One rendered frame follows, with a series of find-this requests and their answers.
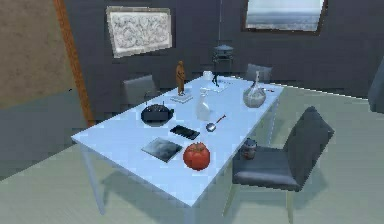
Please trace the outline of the red tomato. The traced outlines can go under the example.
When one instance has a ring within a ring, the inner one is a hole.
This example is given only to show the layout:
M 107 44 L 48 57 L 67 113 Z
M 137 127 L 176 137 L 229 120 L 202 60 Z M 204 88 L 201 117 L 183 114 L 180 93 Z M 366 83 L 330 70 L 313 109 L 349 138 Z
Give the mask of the red tomato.
M 202 142 L 192 143 L 185 149 L 183 161 L 187 167 L 201 171 L 210 164 L 210 151 Z

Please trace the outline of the dark jam jar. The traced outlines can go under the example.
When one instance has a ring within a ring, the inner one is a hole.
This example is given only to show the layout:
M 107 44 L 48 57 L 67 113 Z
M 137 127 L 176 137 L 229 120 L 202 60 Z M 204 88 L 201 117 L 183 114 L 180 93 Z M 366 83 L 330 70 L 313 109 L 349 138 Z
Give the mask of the dark jam jar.
M 251 160 L 255 157 L 257 148 L 257 142 L 251 138 L 247 138 L 241 147 L 241 155 L 247 160 Z

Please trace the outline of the white ceramic vase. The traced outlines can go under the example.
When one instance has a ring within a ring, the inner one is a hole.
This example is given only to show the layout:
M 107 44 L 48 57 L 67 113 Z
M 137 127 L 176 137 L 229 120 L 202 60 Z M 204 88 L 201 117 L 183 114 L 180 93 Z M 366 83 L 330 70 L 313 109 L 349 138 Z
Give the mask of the white ceramic vase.
M 196 104 L 196 116 L 198 120 L 208 121 L 210 119 L 211 110 L 206 100 L 207 90 L 200 89 L 200 96 Z

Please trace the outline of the black remote control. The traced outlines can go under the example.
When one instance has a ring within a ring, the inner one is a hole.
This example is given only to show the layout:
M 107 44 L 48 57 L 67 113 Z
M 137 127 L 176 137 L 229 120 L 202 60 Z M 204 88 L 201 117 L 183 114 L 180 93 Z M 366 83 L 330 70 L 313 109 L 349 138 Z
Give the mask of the black remote control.
M 176 125 L 175 127 L 173 127 L 171 129 L 171 132 L 176 134 L 176 135 L 180 135 L 182 137 L 185 137 L 189 140 L 195 140 L 196 137 L 199 135 L 199 132 L 192 130 L 192 129 L 189 129 L 189 128 L 186 128 L 186 127 L 181 126 L 181 125 Z

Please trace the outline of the black round pan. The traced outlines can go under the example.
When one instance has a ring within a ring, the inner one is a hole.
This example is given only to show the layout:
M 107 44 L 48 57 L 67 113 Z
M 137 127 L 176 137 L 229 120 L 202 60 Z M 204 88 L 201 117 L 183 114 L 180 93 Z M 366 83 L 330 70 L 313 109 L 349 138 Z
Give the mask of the black round pan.
M 152 104 L 145 107 L 141 112 L 141 120 L 152 127 L 166 124 L 174 115 L 174 110 L 164 104 Z

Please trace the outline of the brown wooden figure statue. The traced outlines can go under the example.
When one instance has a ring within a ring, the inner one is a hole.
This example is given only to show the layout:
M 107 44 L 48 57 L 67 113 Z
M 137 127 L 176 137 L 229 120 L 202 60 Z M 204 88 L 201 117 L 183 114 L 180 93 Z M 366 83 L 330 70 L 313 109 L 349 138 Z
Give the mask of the brown wooden figure statue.
M 178 85 L 178 95 L 182 96 L 184 94 L 185 84 L 185 70 L 184 63 L 182 61 L 179 61 L 176 67 L 176 82 Z

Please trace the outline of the grey square plate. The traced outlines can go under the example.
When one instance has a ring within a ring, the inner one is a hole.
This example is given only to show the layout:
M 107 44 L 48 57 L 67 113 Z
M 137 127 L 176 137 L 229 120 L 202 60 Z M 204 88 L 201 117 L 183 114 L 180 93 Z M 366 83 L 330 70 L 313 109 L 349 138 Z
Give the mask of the grey square plate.
M 149 144 L 144 146 L 142 148 L 142 151 L 167 163 L 182 149 L 183 147 L 179 144 L 162 138 L 156 138 L 155 140 L 151 141 Z

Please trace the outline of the dark grey dining chair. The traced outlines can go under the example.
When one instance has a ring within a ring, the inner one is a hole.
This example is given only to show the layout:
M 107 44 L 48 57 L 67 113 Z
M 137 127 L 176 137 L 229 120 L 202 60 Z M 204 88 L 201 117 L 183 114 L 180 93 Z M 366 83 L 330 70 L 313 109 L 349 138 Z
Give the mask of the dark grey dining chair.
M 157 89 L 153 77 L 143 77 L 124 80 L 121 89 L 121 104 L 124 108 L 132 108 L 161 94 Z
M 232 159 L 232 184 L 222 215 L 227 214 L 238 185 L 265 187 L 286 192 L 288 222 L 294 224 L 293 193 L 303 189 L 334 133 L 317 109 L 310 106 L 282 149 L 257 145 L 250 158 L 244 156 L 242 146 Z
M 256 75 L 259 75 L 259 81 L 262 83 L 269 83 L 271 80 L 272 68 L 266 66 L 260 66 L 255 64 L 249 64 L 245 74 L 245 79 L 248 81 L 254 81 Z

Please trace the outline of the clear glass decanter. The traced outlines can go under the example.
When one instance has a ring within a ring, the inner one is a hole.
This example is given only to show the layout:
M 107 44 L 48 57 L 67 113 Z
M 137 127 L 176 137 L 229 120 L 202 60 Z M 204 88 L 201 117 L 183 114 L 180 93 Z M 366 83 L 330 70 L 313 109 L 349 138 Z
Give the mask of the clear glass decanter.
M 253 84 L 243 92 L 243 102 L 249 108 L 259 108 L 266 100 L 266 94 L 262 88 L 258 86 L 259 75 Z

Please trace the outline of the white dining table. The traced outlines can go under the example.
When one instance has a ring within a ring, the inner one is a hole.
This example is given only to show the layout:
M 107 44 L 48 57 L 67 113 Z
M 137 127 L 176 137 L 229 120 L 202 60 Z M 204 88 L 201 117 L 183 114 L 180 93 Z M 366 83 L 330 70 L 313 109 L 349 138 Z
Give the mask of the white dining table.
M 261 107 L 248 108 L 243 103 L 243 91 L 251 83 L 228 77 L 223 81 L 228 84 L 226 89 L 208 94 L 209 107 L 212 110 L 211 120 L 216 122 L 225 115 L 213 132 L 208 132 L 206 123 L 196 118 L 195 106 L 199 90 L 210 84 L 197 78 L 186 85 L 186 89 L 193 94 L 193 99 L 185 104 L 171 100 L 177 93 L 176 90 L 152 100 L 175 110 L 173 118 L 161 127 L 150 127 L 140 120 L 140 113 L 145 108 L 140 104 L 72 136 L 80 146 L 100 213 L 105 212 L 104 201 L 90 161 L 92 153 L 142 185 L 180 205 L 184 211 L 184 221 L 180 224 L 198 224 L 195 211 L 204 193 L 215 182 L 216 177 L 226 170 L 232 157 L 266 112 L 276 110 L 283 91 L 281 86 L 265 84 L 265 89 L 272 89 L 274 92 L 266 92 L 266 100 Z M 206 169 L 194 171 L 186 167 L 181 154 L 165 163 L 142 151 L 144 146 L 158 137 L 183 147 L 190 145 L 189 139 L 170 132 L 176 125 L 200 133 L 196 140 L 207 146 L 211 156 Z

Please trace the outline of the black hanging lamp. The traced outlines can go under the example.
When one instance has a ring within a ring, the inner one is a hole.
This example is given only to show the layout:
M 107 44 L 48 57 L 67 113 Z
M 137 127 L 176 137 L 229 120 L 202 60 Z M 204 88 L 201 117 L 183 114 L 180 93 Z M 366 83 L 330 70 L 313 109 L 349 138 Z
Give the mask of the black hanging lamp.
M 214 74 L 230 74 L 233 65 L 233 47 L 226 45 L 222 41 L 221 27 L 222 27 L 222 5 L 223 0 L 219 4 L 219 22 L 218 22 L 218 40 L 217 46 L 213 50 L 212 61 L 214 64 Z

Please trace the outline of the brown framed window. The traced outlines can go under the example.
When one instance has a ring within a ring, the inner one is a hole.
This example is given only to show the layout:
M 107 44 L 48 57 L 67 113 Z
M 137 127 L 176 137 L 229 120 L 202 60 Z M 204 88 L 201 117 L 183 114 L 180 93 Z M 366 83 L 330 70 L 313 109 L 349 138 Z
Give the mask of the brown framed window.
M 244 32 L 318 35 L 328 0 L 245 0 Z

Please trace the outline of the brown room door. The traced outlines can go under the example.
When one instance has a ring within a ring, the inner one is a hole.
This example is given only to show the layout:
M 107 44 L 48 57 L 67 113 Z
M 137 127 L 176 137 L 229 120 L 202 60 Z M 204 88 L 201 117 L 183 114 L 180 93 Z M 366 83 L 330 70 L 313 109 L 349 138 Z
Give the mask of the brown room door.
M 69 89 L 94 125 L 64 0 L 0 0 L 0 109 Z

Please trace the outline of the grey framed wall picture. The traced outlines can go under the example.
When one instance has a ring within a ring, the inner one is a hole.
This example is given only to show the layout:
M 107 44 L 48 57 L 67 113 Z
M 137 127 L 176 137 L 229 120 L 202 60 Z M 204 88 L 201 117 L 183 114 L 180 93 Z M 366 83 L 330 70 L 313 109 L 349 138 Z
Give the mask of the grey framed wall picture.
M 169 8 L 107 6 L 105 12 L 114 58 L 172 47 Z

